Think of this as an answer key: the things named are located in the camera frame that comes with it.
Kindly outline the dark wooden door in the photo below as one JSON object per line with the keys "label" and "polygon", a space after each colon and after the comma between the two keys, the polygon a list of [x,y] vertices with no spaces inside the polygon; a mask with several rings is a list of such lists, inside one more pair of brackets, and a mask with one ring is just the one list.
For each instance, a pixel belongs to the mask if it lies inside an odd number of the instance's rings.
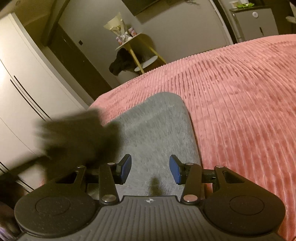
{"label": "dark wooden door", "polygon": [[60,25],[55,29],[49,48],[92,99],[112,90]]}

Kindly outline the round yellow side table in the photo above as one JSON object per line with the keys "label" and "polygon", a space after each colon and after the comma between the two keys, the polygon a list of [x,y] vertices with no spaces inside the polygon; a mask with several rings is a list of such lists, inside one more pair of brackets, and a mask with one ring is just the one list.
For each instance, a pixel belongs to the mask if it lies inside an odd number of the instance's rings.
{"label": "round yellow side table", "polygon": [[166,60],[154,49],[152,39],[142,32],[119,45],[115,51],[118,52],[122,48],[131,54],[136,65],[134,72],[144,74],[149,71],[151,65],[162,66],[167,64]]}

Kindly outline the grey cabinet with clutter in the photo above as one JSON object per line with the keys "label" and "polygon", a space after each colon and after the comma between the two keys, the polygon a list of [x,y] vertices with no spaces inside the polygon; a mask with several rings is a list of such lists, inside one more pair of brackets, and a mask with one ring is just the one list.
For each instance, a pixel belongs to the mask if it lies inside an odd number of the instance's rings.
{"label": "grey cabinet with clutter", "polygon": [[295,33],[290,1],[249,1],[228,10],[237,42]]}

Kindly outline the grey sweatpants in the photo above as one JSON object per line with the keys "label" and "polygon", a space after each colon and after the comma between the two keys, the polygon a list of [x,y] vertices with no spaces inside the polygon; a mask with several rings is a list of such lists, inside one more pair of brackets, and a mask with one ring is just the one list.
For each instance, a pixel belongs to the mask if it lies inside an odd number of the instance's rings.
{"label": "grey sweatpants", "polygon": [[200,164],[191,119],[180,96],[157,93],[105,125],[109,140],[102,157],[119,162],[132,157],[132,168],[123,185],[124,196],[181,197],[183,187],[175,183],[169,168],[171,155],[180,161]]}

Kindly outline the black cloth on table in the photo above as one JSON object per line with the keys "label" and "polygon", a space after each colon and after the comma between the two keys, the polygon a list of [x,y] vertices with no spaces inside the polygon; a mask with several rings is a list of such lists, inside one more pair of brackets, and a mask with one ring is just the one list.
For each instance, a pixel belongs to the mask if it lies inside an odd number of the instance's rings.
{"label": "black cloth on table", "polygon": [[118,76],[122,71],[133,71],[137,65],[132,55],[124,48],[119,49],[116,59],[110,64],[109,71]]}

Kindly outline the pink ribbed bed blanket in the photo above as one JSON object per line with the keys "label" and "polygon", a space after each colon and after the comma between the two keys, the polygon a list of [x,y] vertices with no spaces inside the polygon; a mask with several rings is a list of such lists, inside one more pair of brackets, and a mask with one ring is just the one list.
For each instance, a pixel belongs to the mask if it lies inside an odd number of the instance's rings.
{"label": "pink ribbed bed blanket", "polygon": [[184,101],[202,163],[224,164],[277,195],[279,229],[295,240],[295,35],[276,35],[187,56],[101,95],[105,123],[159,92]]}

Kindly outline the white wardrobe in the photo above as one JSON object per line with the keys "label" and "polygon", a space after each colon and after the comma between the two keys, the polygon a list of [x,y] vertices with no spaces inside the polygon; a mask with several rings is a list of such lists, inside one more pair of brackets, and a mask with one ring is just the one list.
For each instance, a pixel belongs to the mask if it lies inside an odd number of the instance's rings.
{"label": "white wardrobe", "polygon": [[16,14],[1,18],[1,173],[42,153],[42,121],[88,109]]}

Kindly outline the black wall television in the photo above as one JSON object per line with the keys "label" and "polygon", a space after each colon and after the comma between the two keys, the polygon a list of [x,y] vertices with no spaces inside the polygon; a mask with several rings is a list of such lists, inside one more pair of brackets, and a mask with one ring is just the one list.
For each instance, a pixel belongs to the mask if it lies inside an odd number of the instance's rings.
{"label": "black wall television", "polygon": [[145,11],[151,13],[162,13],[173,6],[177,6],[185,1],[151,1],[151,0],[122,0],[133,16],[137,16]]}

